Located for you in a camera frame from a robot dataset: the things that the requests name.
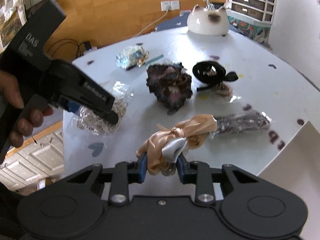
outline white table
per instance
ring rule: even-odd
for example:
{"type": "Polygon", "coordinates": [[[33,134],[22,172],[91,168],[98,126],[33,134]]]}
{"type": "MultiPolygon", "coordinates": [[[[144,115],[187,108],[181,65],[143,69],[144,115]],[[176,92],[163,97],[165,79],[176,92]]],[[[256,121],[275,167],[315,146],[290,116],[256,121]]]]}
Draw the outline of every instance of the white table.
{"type": "MultiPolygon", "coordinates": [[[[280,137],[274,144],[270,143],[268,132],[208,139],[202,147],[189,151],[189,160],[200,160],[218,168],[224,163],[232,163],[257,174],[279,152],[277,145],[280,141],[289,142],[298,131],[298,119],[305,122],[310,120],[320,129],[320,93],[287,63],[233,31],[229,31],[226,37],[212,37],[194,34],[187,27],[182,27],[122,41],[88,53],[73,62],[97,83],[119,80],[131,85],[135,93],[119,131],[112,138],[69,130],[67,127],[73,114],[64,112],[66,175],[92,163],[102,163],[107,168],[121,161],[136,160],[136,150],[157,131],[158,123],[171,128],[175,123],[196,114],[217,116],[242,110],[240,102],[221,105],[215,104],[210,98],[203,100],[194,95],[175,115],[168,116],[164,106],[149,93],[145,67],[125,71],[116,66],[116,54],[138,42],[142,42],[150,52],[150,58],[164,54],[172,61],[182,62],[190,74],[195,63],[210,59],[210,55],[220,56],[220,64],[227,71],[236,71],[240,77],[231,85],[236,94],[243,97],[241,103],[249,103],[254,109],[267,113],[273,120],[271,130],[280,137]],[[97,157],[93,157],[92,150],[88,149],[88,145],[94,142],[104,143],[103,151],[97,157]]],[[[172,177],[149,175],[144,184],[131,185],[130,193],[194,195],[194,186],[181,185],[177,174],[172,177]]],[[[108,186],[103,194],[103,198],[107,197],[108,186]]]]}

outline wall outlet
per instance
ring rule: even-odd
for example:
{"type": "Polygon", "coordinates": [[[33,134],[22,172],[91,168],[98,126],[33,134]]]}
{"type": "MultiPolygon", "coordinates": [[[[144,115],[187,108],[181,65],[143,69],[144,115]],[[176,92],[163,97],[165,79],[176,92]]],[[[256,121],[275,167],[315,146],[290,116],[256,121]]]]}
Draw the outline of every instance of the wall outlet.
{"type": "Polygon", "coordinates": [[[180,2],[179,0],[170,1],[171,10],[180,10],[180,2]]]}
{"type": "Polygon", "coordinates": [[[170,1],[161,2],[161,11],[171,10],[170,1]]]}

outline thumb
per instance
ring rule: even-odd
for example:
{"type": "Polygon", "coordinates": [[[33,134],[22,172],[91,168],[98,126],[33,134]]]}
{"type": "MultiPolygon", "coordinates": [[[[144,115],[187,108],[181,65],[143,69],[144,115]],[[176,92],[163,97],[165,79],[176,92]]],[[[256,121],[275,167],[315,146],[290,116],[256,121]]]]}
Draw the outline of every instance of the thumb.
{"type": "Polygon", "coordinates": [[[13,75],[0,71],[0,91],[3,92],[5,99],[7,99],[12,106],[19,109],[24,108],[19,84],[13,75]]]}

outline black bow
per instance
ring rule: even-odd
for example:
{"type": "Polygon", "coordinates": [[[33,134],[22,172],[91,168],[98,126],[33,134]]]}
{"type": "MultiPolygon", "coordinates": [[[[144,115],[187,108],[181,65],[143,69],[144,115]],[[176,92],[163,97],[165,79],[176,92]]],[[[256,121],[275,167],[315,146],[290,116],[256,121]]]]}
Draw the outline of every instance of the black bow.
{"type": "Polygon", "coordinates": [[[197,88],[197,91],[207,90],[213,88],[215,85],[222,83],[223,81],[232,82],[238,80],[239,78],[236,72],[234,71],[231,71],[228,74],[226,74],[226,69],[216,61],[198,62],[194,65],[192,72],[196,79],[207,84],[206,87],[197,88]],[[215,75],[209,75],[209,72],[212,69],[212,67],[215,68],[215,75]]]}

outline finger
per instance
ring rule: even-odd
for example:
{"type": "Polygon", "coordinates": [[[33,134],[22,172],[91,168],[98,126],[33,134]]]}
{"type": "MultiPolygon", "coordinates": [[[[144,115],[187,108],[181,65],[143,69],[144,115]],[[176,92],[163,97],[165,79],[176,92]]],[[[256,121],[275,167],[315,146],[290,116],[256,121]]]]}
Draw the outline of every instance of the finger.
{"type": "Polygon", "coordinates": [[[4,97],[15,108],[24,108],[24,102],[19,91],[17,79],[4,71],[0,71],[0,91],[4,93],[4,97]]]}
{"type": "Polygon", "coordinates": [[[43,123],[43,114],[38,110],[34,109],[30,112],[30,121],[33,127],[39,127],[43,123]]]}
{"type": "Polygon", "coordinates": [[[18,134],[17,132],[11,132],[10,134],[10,141],[12,146],[19,148],[23,144],[23,137],[21,134],[18,134]]]}
{"type": "Polygon", "coordinates": [[[22,118],[18,121],[18,131],[24,136],[30,136],[33,132],[33,126],[26,119],[22,118]]]}
{"type": "Polygon", "coordinates": [[[52,115],[53,114],[53,109],[51,107],[48,107],[47,109],[45,109],[43,112],[42,112],[43,116],[49,116],[49,115],[52,115]]]}

